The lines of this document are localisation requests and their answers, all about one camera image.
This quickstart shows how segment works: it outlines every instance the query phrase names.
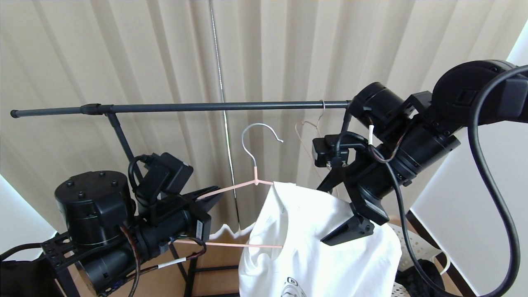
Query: white shirt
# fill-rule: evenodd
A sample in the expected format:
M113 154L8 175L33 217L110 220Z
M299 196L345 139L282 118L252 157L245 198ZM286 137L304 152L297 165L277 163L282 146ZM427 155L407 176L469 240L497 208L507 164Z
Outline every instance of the white shirt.
M352 215L328 193L275 182L248 243L283 248L244 248L240 296L390 296L401 248L389 226L335 246L320 242Z

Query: white wall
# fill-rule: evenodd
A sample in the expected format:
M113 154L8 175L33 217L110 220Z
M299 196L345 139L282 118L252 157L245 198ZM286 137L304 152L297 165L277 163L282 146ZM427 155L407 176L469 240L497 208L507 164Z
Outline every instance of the white wall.
M21 244L39 243L55 230L0 175L0 253ZM9 260L34 260L42 250L27 249Z
M528 64L528 23L508 61ZM528 280L528 125L481 126L479 136L521 240L521 269L507 296L523 296ZM510 254L504 226L470 153L466 130L459 139L462 145L449 154L411 209L476 293L485 294L503 280Z

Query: dark baseboard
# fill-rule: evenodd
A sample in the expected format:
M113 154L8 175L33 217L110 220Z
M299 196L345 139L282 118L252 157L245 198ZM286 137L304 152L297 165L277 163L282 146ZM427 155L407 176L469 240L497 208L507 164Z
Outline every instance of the dark baseboard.
M416 218L416 216L412 213L412 211L409 210L406 214L406 217L407 217L407 221L409 221L409 223L416 230L416 233L418 233L418 235L420 235L421 238L425 239L430 245L434 246L435 248L440 249L436 241L431 237L429 232L427 232L427 230L423 227L422 223ZM443 253L440 253L436 257L436 259L438 260L438 262L440 262L442 266L444 267L446 266L447 259ZM462 277L458 269L456 269L456 267L451 265L449 269L447 269L447 274L453 280L453 283L455 284L455 286L457 286L457 288L459 289L462 295L468 296L468 297L476 296L475 292L473 292L471 287L469 287L466 280L464 280L464 278Z

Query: curtain fold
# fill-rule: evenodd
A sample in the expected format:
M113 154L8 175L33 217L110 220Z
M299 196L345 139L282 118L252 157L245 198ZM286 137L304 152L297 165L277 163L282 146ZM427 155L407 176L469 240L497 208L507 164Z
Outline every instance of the curtain fold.
M211 11L220 59L216 60ZM11 109L87 103L215 103L350 100L380 81L403 99L432 90L453 66L506 59L528 2L498 1L1 1L0 170L50 224L64 231L56 186L84 171L126 172L128 161L104 116L12 119ZM252 177L240 133L248 131L260 177L315 188L319 176L295 123L321 110L227 112L235 183ZM194 166L184 192L232 184L222 112L119 114L136 155L169 152ZM326 110L324 134L341 128ZM366 134L353 120L351 131ZM310 148L317 136L299 132ZM410 207L440 162L403 189ZM327 170L317 169L324 177ZM268 187L237 190L241 227L256 219ZM347 199L340 187L340 198ZM384 206L395 215L393 196ZM233 193L212 211L214 228L237 229Z

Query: hanger hook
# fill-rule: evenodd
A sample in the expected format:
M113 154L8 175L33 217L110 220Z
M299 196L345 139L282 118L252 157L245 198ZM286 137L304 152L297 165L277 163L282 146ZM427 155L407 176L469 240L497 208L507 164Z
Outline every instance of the hanger hook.
M249 128L253 127L253 126L264 126L264 127L267 127L268 129L270 129L273 134L275 135L275 138L277 139L277 141L280 141L280 142L284 142L284 140L282 139L279 139L279 136L277 136L277 133L275 133L275 130L273 130L273 128L271 128L270 126L266 125L266 124L263 124L263 123L254 123L254 124L251 124L249 126L247 126L244 131L242 131L242 147L244 148L244 150L246 151L246 153L253 159L253 166L254 167L257 167L257 160L255 160L255 157L248 151L248 149L246 148L246 145L244 144L244 135L246 134L247 130L249 130Z
M321 113L321 115L319 116L319 118L317 119L317 125L319 125L319 121L321 120L321 118L325 115L325 110L326 110L326 104L325 104L325 101L324 100L319 100L323 103L323 112Z

